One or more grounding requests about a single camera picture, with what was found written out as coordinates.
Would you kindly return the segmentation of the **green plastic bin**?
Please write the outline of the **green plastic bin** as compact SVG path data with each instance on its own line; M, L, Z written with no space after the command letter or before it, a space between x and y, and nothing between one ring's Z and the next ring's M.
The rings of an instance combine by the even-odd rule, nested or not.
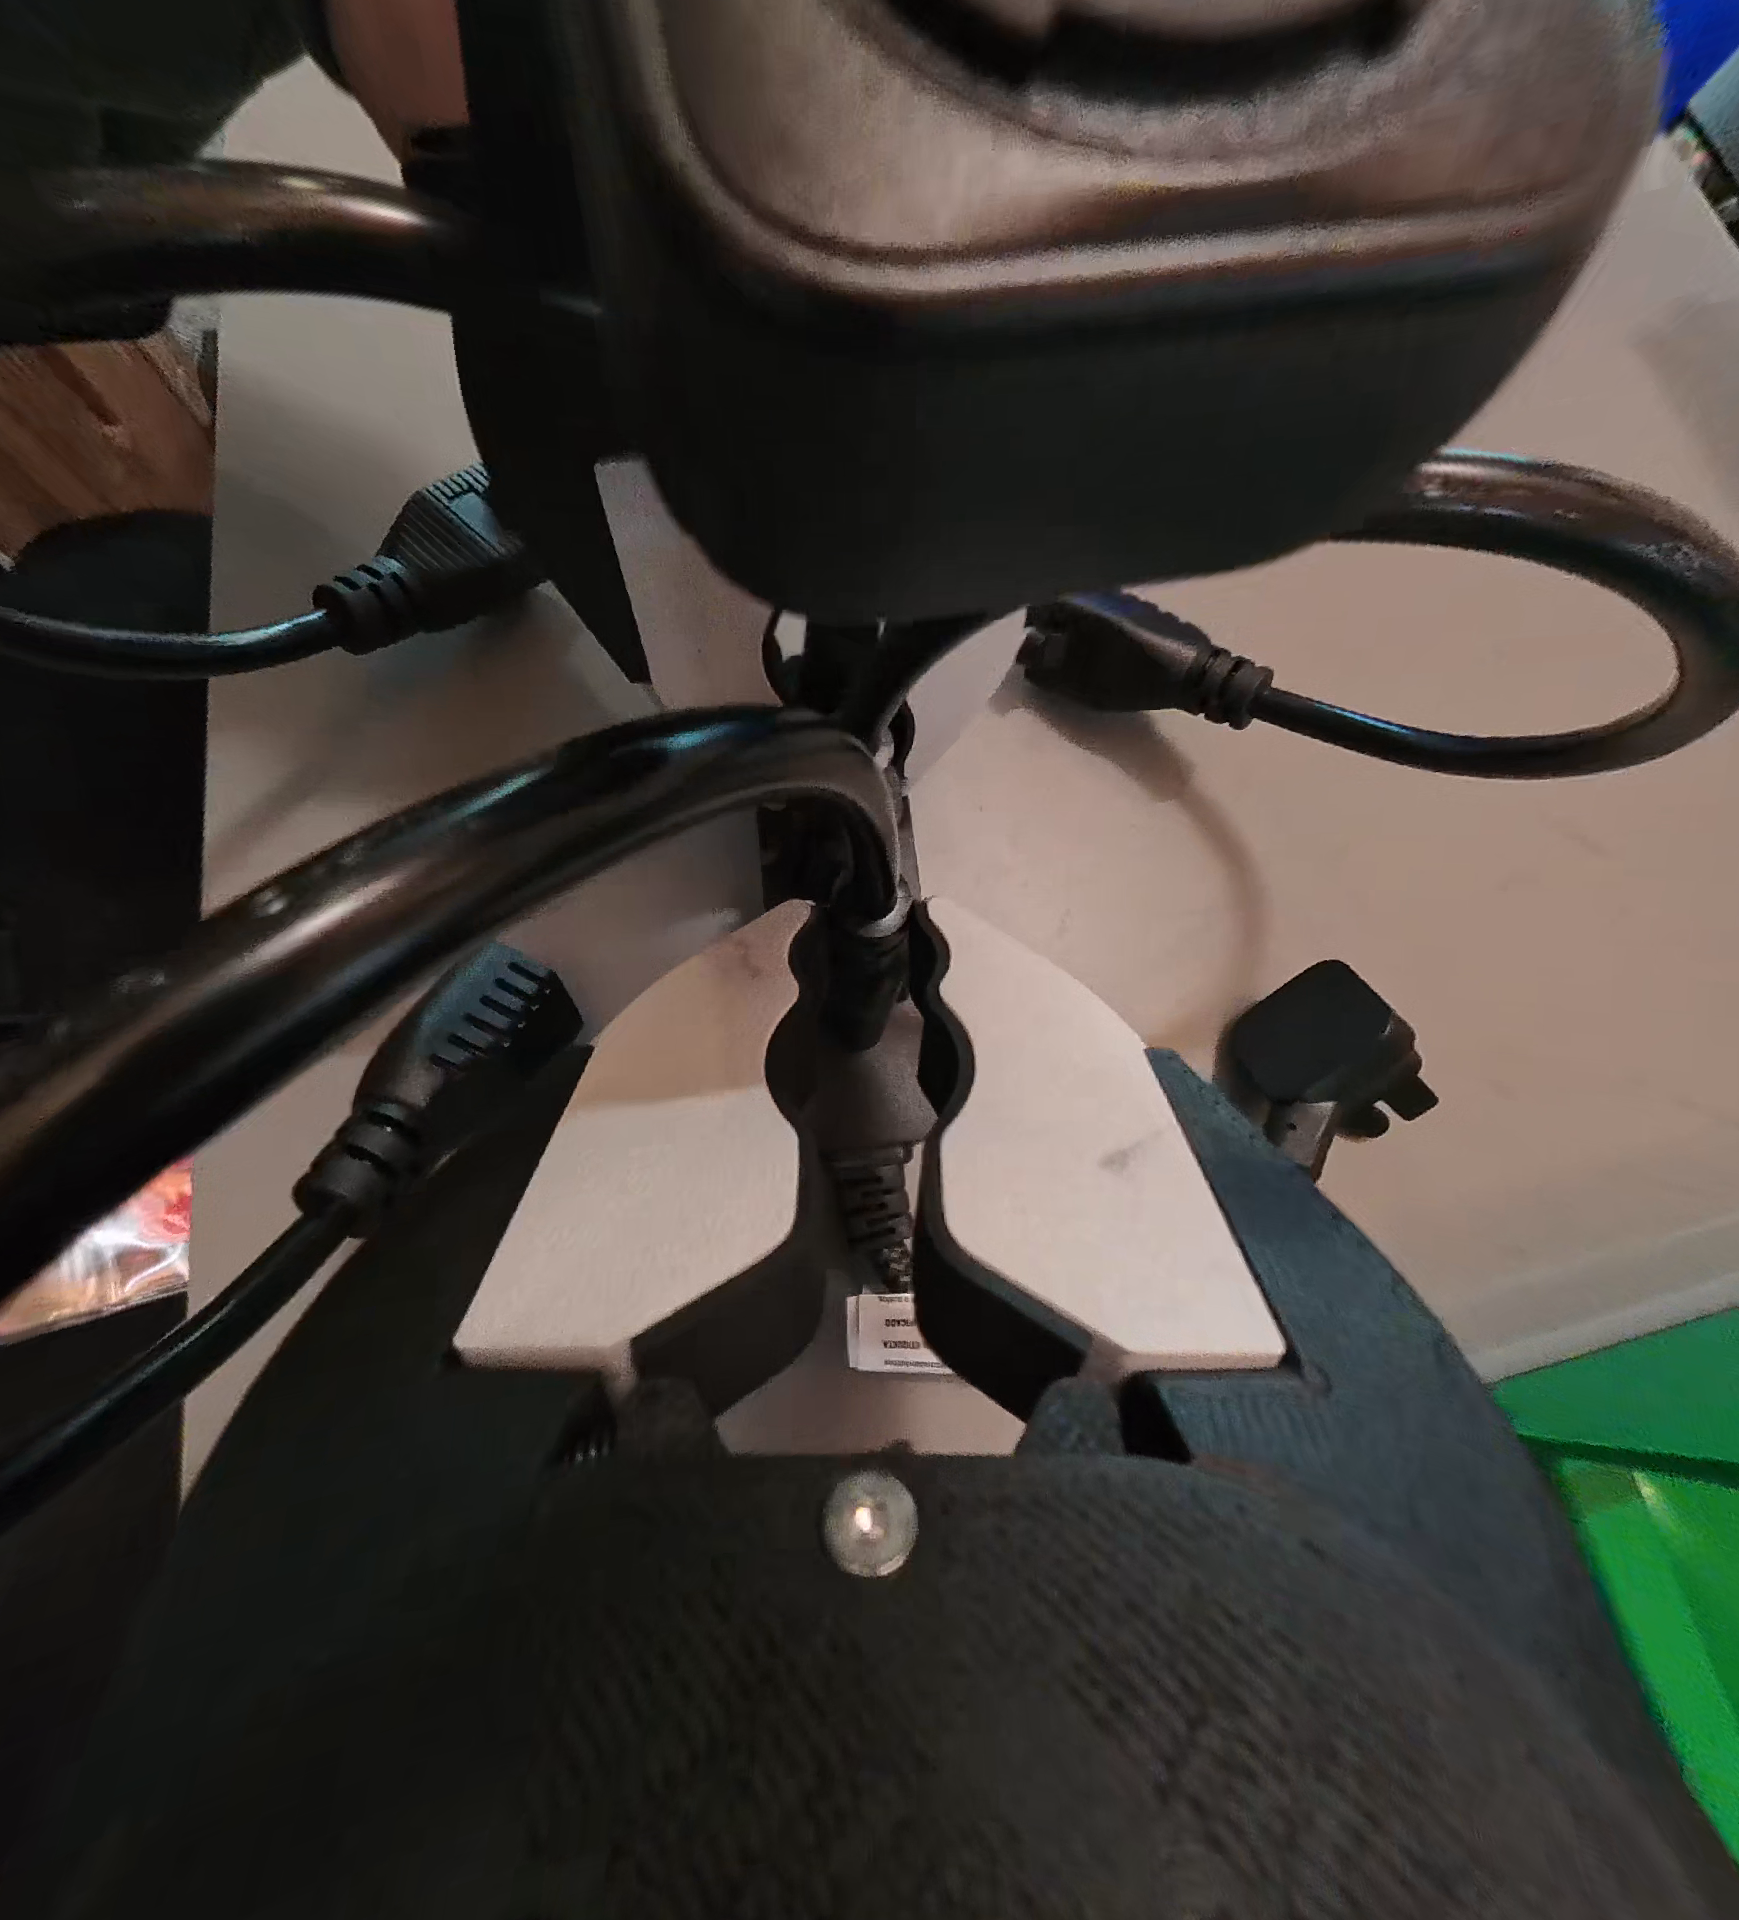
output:
M1685 1782L1739 1861L1739 1307L1505 1378Z

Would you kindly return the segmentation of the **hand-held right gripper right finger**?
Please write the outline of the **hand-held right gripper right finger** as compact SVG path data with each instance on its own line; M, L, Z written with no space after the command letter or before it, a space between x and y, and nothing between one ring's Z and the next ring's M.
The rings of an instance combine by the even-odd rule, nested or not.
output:
M912 934L932 1352L1019 1420L1066 1380L1278 1370L1287 1334L1135 1027L967 905Z

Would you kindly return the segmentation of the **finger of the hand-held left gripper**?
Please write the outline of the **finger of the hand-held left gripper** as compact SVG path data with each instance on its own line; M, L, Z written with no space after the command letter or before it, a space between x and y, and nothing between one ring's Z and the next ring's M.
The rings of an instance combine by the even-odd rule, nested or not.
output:
M595 639L592 717L781 708L763 662L764 603L708 563L643 463L597 463L592 483L626 614L625 629Z
M987 709L1016 669L1023 642L1026 611L1008 611L929 660L900 717L904 792L921 781Z

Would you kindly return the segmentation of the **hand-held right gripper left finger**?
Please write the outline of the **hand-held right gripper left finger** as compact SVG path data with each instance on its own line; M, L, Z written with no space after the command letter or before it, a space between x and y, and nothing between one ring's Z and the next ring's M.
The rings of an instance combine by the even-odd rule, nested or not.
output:
M809 909L779 905L646 987L592 1041L455 1356L684 1383L725 1415L820 1328L829 1200L766 1078Z

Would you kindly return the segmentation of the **red shiny packet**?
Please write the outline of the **red shiny packet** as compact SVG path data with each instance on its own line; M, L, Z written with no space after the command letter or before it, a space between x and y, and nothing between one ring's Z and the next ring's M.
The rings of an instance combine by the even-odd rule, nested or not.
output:
M0 1347L183 1297L192 1162L165 1165L0 1304Z

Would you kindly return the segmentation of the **person's left hand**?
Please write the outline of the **person's left hand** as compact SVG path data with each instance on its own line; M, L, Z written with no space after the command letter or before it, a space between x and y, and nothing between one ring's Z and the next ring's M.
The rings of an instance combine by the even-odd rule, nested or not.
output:
M473 120L455 1L323 1L340 84L393 156Z

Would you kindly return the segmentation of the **wooden cabinet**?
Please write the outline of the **wooden cabinet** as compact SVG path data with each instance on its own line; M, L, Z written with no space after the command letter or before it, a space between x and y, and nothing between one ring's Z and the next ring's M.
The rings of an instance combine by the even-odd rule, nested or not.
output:
M210 515L214 467L203 375L170 330L0 348L0 561L71 521Z

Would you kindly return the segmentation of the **person's left forearm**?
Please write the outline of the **person's left forearm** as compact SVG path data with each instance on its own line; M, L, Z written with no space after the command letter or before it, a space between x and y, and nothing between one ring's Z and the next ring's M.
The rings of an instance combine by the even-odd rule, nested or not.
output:
M199 158L277 72L339 78L327 3L0 1L0 194Z

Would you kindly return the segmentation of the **blue plastic bin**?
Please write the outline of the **blue plastic bin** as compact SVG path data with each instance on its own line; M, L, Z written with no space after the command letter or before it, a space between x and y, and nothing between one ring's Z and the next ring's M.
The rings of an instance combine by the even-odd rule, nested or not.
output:
M1665 53L1660 128L1669 128L1739 50L1739 1L1655 1L1653 11Z

